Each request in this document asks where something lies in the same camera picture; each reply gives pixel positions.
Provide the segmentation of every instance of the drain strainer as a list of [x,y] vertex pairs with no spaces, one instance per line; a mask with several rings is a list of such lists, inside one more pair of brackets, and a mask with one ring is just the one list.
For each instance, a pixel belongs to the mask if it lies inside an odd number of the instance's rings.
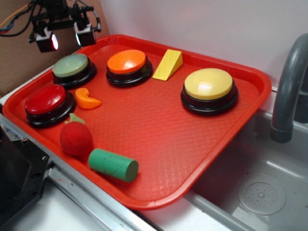
[[255,177],[245,181],[239,188],[241,204],[258,215],[271,215],[280,211],[286,200],[285,191],[274,179]]

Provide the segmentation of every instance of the plastic tray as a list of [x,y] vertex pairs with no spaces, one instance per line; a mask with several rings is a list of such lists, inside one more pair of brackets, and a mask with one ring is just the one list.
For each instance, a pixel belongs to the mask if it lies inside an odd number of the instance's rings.
[[[64,123],[42,129],[28,124],[25,100],[35,90],[52,84],[52,70],[12,95],[3,113],[125,206],[155,209],[174,202],[189,190],[266,100],[271,83],[265,74],[253,68],[182,51],[183,65],[167,81],[151,77],[135,87],[117,88],[106,79],[107,60],[127,49],[145,52],[153,64],[153,73],[167,49],[180,50],[124,35],[104,37],[96,45],[82,48],[77,53],[87,55],[98,69],[95,78],[84,87],[102,105],[91,110],[76,107],[75,114],[91,130],[95,148],[139,162],[139,172],[132,183],[92,171],[87,156],[66,155],[59,141]],[[238,103],[217,116],[191,114],[181,105],[184,80],[190,73],[210,67],[231,74],[239,90]]]

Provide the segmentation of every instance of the faucet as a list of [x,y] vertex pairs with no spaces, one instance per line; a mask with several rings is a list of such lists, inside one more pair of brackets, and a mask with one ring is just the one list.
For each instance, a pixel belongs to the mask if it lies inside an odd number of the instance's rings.
[[308,34],[294,43],[285,62],[276,95],[270,137],[291,140],[293,120],[308,123]]

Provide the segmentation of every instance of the green cylinder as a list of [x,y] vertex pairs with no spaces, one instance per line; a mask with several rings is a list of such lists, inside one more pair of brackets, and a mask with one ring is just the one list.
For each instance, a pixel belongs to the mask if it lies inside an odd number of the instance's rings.
[[136,160],[102,149],[94,149],[88,163],[91,169],[126,182],[136,178],[139,168]]

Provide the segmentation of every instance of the stainless steel sink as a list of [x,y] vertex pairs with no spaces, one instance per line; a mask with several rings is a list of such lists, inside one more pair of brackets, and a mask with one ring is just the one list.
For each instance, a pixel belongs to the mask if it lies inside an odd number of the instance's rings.
[[232,230],[308,229],[308,127],[281,144],[270,120],[259,110],[186,196]]

